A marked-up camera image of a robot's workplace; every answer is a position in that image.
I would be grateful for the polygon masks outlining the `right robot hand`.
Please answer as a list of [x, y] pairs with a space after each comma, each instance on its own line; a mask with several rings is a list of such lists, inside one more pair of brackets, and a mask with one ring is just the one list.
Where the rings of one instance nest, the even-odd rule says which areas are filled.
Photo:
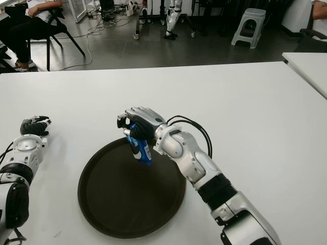
[[150, 108], [132, 107], [117, 116], [117, 127], [134, 139], [150, 140], [155, 138], [157, 129], [167, 122]]

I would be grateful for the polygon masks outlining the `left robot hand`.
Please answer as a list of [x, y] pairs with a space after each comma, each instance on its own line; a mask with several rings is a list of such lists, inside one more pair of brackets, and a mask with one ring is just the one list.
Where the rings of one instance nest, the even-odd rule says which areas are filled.
[[52, 121], [47, 116], [33, 116], [24, 119], [20, 126], [20, 134], [32, 134], [40, 137], [47, 136], [49, 132], [46, 129], [51, 123]]

